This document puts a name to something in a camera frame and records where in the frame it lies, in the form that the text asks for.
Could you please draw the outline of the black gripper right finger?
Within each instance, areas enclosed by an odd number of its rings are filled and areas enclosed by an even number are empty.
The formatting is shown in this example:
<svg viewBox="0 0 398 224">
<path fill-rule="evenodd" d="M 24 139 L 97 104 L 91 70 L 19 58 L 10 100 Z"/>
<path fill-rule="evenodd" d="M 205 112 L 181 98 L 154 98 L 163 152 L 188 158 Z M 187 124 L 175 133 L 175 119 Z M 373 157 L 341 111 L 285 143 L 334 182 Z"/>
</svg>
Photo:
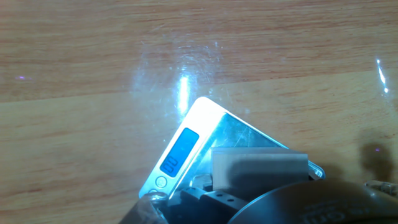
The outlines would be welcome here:
<svg viewBox="0 0 398 224">
<path fill-rule="evenodd" d="M 249 202 L 230 223 L 397 223 L 397 198 L 352 182 L 288 185 Z"/>
</svg>

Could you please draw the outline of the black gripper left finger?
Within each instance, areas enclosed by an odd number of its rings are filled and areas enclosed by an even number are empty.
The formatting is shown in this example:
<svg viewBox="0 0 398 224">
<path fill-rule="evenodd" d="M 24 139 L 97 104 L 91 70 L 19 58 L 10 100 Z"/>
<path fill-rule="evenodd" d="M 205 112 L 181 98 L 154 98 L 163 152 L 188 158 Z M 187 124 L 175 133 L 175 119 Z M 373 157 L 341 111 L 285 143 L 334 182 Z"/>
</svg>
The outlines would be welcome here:
<svg viewBox="0 0 398 224">
<path fill-rule="evenodd" d="M 193 185 L 172 198 L 150 190 L 128 211 L 120 224 L 213 224 L 228 223 L 247 201 L 222 190 L 213 190 L 208 175 L 194 178 Z"/>
</svg>

